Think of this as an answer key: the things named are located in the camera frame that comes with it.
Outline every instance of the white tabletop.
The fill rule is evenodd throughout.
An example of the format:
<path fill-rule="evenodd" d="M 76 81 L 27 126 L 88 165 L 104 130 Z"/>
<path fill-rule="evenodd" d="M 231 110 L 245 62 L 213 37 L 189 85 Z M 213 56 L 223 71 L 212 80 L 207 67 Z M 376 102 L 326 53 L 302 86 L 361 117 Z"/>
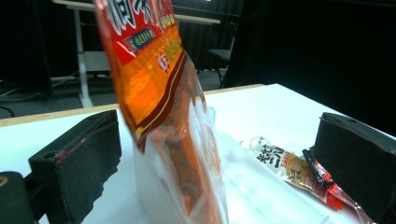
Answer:
<path fill-rule="evenodd" d="M 224 142 L 230 139 L 244 144 L 254 136 L 264 136 L 274 145 L 298 156 L 302 155 L 302 149 L 314 145 L 321 114 L 337 113 L 325 105 L 276 84 L 211 94 L 206 96 L 206 101 L 216 110 L 219 147 L 229 144 Z M 0 171 L 29 174 L 30 156 L 89 115 L 1 127 Z M 135 191 L 133 143 L 121 119 L 120 139 L 123 154 L 118 166 L 119 171 L 105 183 L 103 196 L 94 203 L 94 208 L 84 219 L 84 223 L 149 223 Z M 309 193 L 283 182 L 282 185 L 288 189 L 285 191 L 288 195 L 295 193 L 304 203 L 315 207 L 312 216 L 322 214 L 328 223 L 359 223 L 355 212 L 347 206 L 337 212 Z M 281 203 L 290 209 L 287 206 L 288 202 Z M 229 213 L 237 212 L 236 209 L 239 208 L 235 204 L 229 204 Z M 237 217 L 230 216 L 231 223 L 240 223 L 239 221 Z M 40 223 L 46 222 L 44 218 L 40 220 Z"/>

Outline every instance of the table edge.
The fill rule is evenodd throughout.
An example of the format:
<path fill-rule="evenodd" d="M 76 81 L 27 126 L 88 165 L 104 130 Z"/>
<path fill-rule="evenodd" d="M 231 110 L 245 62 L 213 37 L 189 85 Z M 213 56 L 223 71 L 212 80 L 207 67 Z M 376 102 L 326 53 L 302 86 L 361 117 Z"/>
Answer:
<path fill-rule="evenodd" d="M 227 91 L 241 91 L 241 90 L 257 88 L 257 87 L 261 87 L 261 86 L 264 86 L 264 85 L 263 84 L 254 84 L 254 85 L 232 87 L 232 88 L 226 88 L 226 89 L 220 89 L 220 90 L 214 90 L 214 91 L 204 91 L 204 94 L 211 95 L 211 94 L 219 94 L 219 93 L 223 93 L 223 92 L 227 92 Z M 45 113 L 45 114 L 16 117 L 16 118 L 11 118 L 11 119 L 0 119 L 0 127 L 29 123 L 29 122 L 40 121 L 40 120 L 59 119 L 59 118 L 70 117 L 70 116 L 75 116 L 75 115 L 97 113 L 97 112 L 101 112 L 101 111 L 113 110 L 113 109 L 118 109 L 118 108 L 120 108 L 118 104 L 98 105 L 98 106 L 88 107 L 88 108 L 70 109 L 70 110 L 57 111 L 57 112 L 51 112 L 51 113 Z"/>

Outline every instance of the black object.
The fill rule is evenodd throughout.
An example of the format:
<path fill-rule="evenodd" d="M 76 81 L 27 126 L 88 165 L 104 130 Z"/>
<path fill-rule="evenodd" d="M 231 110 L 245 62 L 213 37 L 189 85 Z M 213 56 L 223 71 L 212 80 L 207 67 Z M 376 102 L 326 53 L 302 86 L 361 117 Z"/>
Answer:
<path fill-rule="evenodd" d="M 373 221 L 396 223 L 396 140 L 355 119 L 323 113 L 313 157 Z"/>
<path fill-rule="evenodd" d="M 9 113 L 11 118 L 15 117 L 14 111 L 12 111 L 10 108 L 0 105 L 0 109 L 6 110 Z"/>
<path fill-rule="evenodd" d="M 227 33 L 231 33 L 231 37 L 233 38 L 236 33 L 235 24 L 233 22 L 228 22 L 228 21 L 224 21 L 222 24 L 224 24 L 223 26 L 225 26 L 225 31 L 229 31 Z M 219 48 L 217 44 L 215 44 L 216 41 L 212 31 L 214 26 L 215 25 L 212 25 L 210 29 L 212 48 L 207 49 L 206 54 L 215 61 L 215 70 L 218 72 L 218 76 L 219 76 L 219 83 L 220 83 L 219 87 L 222 89 L 224 83 L 223 80 L 226 74 L 223 75 L 220 72 L 220 68 L 221 67 L 227 68 L 228 64 L 230 63 L 231 53 L 233 52 L 233 40 L 228 48 L 226 49 Z"/>
<path fill-rule="evenodd" d="M 117 112 L 84 119 L 32 156 L 32 173 L 24 179 L 0 174 L 7 179 L 0 182 L 1 223 L 33 223 L 31 217 L 39 220 L 44 214 L 50 223 L 82 222 L 117 172 L 120 156 Z"/>
<path fill-rule="evenodd" d="M 332 181 L 332 179 L 330 179 L 329 181 L 327 181 L 322 175 L 321 175 L 321 173 L 320 173 L 320 170 L 316 167 L 316 165 L 315 165 L 315 159 L 313 158 L 313 156 L 312 156 L 312 151 L 311 151 L 311 149 L 312 148 L 310 148 L 310 149 L 304 149 L 303 150 L 303 155 L 304 155 L 304 158 L 305 158 L 305 160 L 306 160 L 306 163 L 308 163 L 308 167 L 309 167 L 309 169 L 312 171 L 312 174 L 314 174 L 314 176 L 315 176 L 315 179 L 319 182 L 319 184 L 323 187 L 323 188 L 325 188 L 325 189 L 328 189 L 329 187 L 331 187 L 332 186 L 332 184 L 334 183 L 333 181 Z"/>

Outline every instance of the black wall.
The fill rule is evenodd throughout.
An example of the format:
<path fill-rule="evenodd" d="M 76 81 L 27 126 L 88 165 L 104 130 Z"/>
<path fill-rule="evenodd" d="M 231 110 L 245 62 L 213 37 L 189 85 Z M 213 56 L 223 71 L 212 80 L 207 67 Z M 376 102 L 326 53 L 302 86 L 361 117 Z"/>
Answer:
<path fill-rule="evenodd" d="M 239 26 L 225 87 L 279 83 L 396 135 L 396 6 L 246 1 L 242 14 L 254 12 Z"/>

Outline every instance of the small snack packet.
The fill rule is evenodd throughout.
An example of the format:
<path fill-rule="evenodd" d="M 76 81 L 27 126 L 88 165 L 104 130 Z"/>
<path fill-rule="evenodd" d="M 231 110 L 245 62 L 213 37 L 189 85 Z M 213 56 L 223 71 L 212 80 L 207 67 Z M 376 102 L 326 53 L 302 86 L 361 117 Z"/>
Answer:
<path fill-rule="evenodd" d="M 327 191 L 316 179 L 306 160 L 272 145 L 263 137 L 254 137 L 248 149 L 267 168 L 287 183 L 306 189 L 330 207 L 341 210 L 343 202 Z"/>

